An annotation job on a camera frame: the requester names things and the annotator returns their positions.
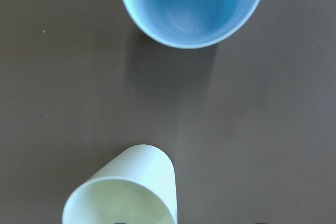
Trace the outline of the blue plastic cup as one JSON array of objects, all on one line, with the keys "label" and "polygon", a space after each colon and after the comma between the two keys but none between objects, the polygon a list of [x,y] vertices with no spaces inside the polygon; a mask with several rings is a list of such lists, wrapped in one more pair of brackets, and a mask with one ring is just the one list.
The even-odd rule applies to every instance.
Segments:
[{"label": "blue plastic cup", "polygon": [[235,33],[260,0],[123,0],[138,28],[173,48],[198,49]]}]

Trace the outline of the cream plastic cup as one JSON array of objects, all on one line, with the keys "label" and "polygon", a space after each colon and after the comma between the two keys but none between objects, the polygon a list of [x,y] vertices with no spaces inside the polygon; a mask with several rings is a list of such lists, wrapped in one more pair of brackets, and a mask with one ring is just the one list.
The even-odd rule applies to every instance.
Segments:
[{"label": "cream plastic cup", "polygon": [[127,148],[68,198],[63,223],[177,223],[175,171],[159,148]]}]

